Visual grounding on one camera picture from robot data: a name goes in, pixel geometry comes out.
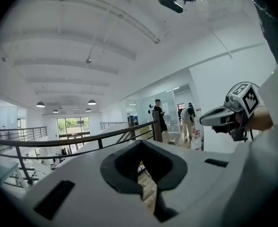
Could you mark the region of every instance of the lamp shade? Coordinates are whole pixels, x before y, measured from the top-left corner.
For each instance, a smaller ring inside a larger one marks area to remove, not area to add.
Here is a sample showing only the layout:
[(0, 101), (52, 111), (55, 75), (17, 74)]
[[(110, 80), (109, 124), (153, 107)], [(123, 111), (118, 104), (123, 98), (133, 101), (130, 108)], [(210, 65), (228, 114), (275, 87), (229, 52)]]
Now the lamp shade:
[(36, 106), (37, 106), (38, 108), (45, 108), (45, 104), (44, 104), (43, 102), (38, 102), (38, 103), (36, 104)]
[(88, 105), (96, 105), (97, 103), (95, 100), (89, 100), (87, 104)]

